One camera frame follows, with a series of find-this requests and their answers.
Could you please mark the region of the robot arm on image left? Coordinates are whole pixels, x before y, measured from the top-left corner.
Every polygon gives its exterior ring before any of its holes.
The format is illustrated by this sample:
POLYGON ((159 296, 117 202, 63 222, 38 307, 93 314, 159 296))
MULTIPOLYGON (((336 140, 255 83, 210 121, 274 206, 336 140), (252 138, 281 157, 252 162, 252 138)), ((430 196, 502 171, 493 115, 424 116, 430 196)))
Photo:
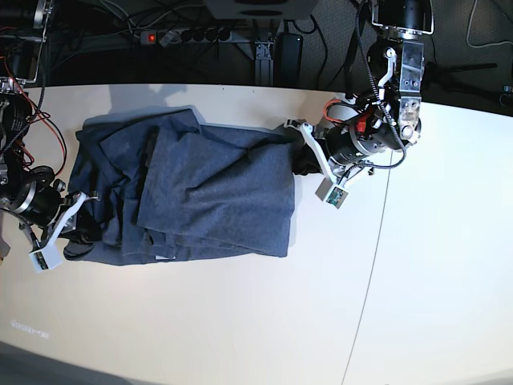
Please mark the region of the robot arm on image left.
POLYGON ((24 87, 45 81, 42 57, 52 23, 52 1, 3 1, 1 3, 1 214, 15 218, 26 234, 36 262, 43 268, 40 249, 56 236, 68 241, 66 258, 93 250, 101 229, 91 214, 77 203, 77 193, 63 194, 59 170, 35 165, 24 138, 36 123, 46 125, 68 154, 62 132, 44 112, 44 99, 33 101, 24 87))

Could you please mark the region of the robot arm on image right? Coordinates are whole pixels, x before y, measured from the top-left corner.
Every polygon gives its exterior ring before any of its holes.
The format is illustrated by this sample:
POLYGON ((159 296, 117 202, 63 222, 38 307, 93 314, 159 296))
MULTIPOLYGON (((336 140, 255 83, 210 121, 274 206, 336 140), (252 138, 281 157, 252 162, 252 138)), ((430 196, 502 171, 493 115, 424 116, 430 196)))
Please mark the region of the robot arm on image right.
POLYGON ((425 71, 424 45, 419 37, 434 32, 430 1, 360 1, 355 27, 342 68, 352 79, 357 55, 370 89, 328 101, 321 121, 304 136, 293 162, 293 173, 320 173, 340 181, 356 169, 373 171, 370 157, 399 152, 398 167, 421 135, 421 88, 425 71))

